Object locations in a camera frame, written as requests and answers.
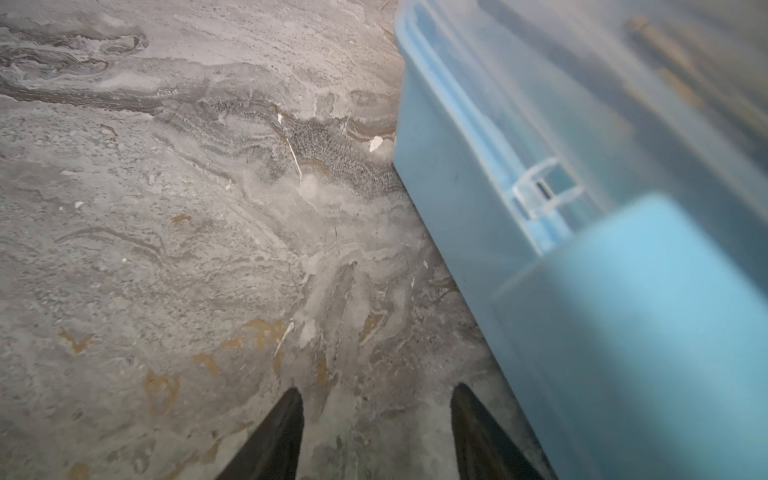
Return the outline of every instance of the blue plastic storage box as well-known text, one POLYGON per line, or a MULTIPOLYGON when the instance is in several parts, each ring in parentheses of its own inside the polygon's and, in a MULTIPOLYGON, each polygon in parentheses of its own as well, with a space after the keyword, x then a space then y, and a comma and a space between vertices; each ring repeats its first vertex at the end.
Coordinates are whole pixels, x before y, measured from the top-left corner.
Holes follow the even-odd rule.
POLYGON ((401 1, 395 166, 561 479, 768 478, 767 8, 401 1))

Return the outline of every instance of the storage container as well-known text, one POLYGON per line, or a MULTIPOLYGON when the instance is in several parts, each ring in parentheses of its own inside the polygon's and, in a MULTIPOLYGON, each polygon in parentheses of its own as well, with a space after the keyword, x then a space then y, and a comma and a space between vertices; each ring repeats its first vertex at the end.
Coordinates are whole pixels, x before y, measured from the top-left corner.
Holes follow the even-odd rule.
POLYGON ((396 169, 561 478, 768 478, 764 25, 748 0, 401 1, 396 169))

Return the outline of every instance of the gray marble surface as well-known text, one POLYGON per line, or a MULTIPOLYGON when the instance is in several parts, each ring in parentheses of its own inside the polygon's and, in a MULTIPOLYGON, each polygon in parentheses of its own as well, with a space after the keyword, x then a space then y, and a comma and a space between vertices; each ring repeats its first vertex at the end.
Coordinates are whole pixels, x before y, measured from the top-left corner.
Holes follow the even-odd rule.
POLYGON ((0 6, 0 475, 214 478, 290 386, 300 478, 456 478, 514 399, 392 168, 396 2, 0 6))

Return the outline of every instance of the blue container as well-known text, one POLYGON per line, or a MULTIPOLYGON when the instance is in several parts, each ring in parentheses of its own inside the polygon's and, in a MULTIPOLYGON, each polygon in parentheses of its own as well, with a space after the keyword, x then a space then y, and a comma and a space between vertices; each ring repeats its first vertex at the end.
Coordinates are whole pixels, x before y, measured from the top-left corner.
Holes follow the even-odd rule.
POLYGON ((768 18, 716 3, 399 7, 395 166, 560 478, 768 478, 768 18))

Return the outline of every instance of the marble floor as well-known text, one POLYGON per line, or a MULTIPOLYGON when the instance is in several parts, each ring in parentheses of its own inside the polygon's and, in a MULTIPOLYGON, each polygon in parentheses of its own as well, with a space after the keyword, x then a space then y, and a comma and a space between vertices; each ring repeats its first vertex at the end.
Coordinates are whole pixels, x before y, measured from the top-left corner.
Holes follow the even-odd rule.
POLYGON ((290 386, 298 478, 535 443, 396 172, 396 0, 0 5, 0 476, 215 478, 290 386))

